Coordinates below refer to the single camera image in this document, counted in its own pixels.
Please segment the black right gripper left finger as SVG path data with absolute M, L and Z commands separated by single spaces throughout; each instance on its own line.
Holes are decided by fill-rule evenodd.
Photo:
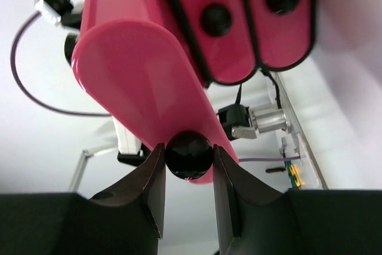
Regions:
M 164 234 L 165 146 L 86 199 L 77 193 L 1 196 L 2 254 L 156 254 Z

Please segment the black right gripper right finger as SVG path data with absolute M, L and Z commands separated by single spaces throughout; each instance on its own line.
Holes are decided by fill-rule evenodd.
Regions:
M 380 254 L 381 192 L 279 192 L 214 147 L 221 254 Z

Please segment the pink top drawer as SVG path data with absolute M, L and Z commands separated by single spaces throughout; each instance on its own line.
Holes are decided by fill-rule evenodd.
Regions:
M 185 47 L 167 0 L 85 0 L 72 68 L 148 148 L 192 130 L 235 156 Z

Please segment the pink drawer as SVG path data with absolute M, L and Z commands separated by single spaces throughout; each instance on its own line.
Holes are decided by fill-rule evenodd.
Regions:
M 148 148 L 192 130 L 235 156 L 185 47 L 167 0 L 85 0 L 72 68 Z
M 190 49 L 201 52 L 212 80 L 238 84 L 255 68 L 242 0 L 178 0 L 183 23 L 192 32 Z
M 316 0 L 249 0 L 260 57 L 272 71 L 302 63 L 316 40 Z

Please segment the pink bottom drawer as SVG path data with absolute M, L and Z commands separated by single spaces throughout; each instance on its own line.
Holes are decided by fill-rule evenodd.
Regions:
M 316 40 L 316 0 L 249 0 L 260 57 L 272 71 L 302 63 Z

